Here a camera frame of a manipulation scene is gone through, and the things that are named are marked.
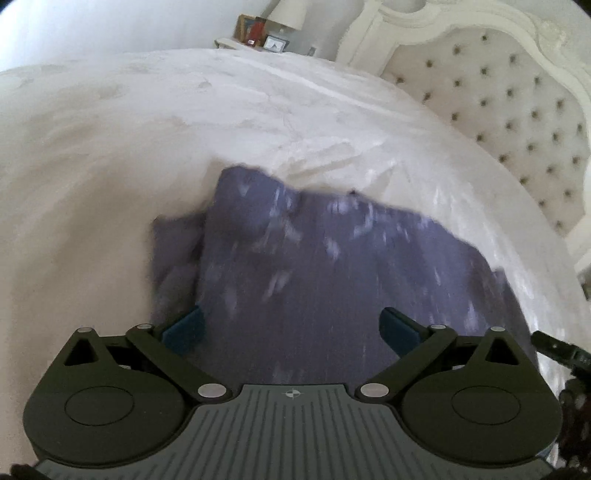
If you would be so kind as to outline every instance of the ribbed gray plate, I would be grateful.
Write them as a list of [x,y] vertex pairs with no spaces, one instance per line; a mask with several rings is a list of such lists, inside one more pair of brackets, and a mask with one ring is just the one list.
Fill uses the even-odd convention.
[[357,402],[342,385],[247,385],[230,402],[199,407],[174,442],[139,462],[37,469],[53,480],[539,480],[551,471],[542,459],[506,469],[441,459],[388,407]]

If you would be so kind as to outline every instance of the tufted headboard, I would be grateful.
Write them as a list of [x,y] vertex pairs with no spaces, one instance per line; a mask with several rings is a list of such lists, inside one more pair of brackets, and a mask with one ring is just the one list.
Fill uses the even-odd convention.
[[566,33],[497,0],[428,0],[412,14],[367,0],[337,62],[404,89],[505,166],[591,265],[591,69]]

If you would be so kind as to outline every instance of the purple towel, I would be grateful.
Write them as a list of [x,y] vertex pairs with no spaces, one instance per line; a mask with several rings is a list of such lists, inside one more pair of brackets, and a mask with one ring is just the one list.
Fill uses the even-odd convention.
[[233,389],[355,388],[397,359],[378,331],[387,306],[461,335],[503,326],[537,361],[503,272],[416,213],[232,167],[205,214],[159,219],[154,234],[152,321],[199,302],[206,331],[188,359]]

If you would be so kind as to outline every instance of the round black disc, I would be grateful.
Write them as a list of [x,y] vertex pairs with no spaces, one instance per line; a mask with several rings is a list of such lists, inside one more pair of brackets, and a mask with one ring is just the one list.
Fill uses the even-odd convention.
[[184,402],[166,380],[120,367],[69,367],[59,384],[41,383],[29,399],[24,427],[41,456],[77,466],[139,459],[181,425]]
[[541,377],[511,368],[495,364],[487,375],[486,366],[466,366],[425,377],[403,399],[405,425],[430,451],[468,465],[536,457],[560,431],[560,405]]

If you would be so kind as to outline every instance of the white comforter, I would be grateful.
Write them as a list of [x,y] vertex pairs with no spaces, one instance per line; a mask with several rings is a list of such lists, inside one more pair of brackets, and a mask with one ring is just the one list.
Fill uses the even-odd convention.
[[[151,221],[205,204],[236,163],[431,216],[505,268],[532,330],[591,348],[566,248],[527,192],[378,78],[213,50],[11,70],[0,74],[0,471],[34,460],[24,402],[72,331],[118,335],[148,318]],[[541,366],[558,391],[564,369]]]

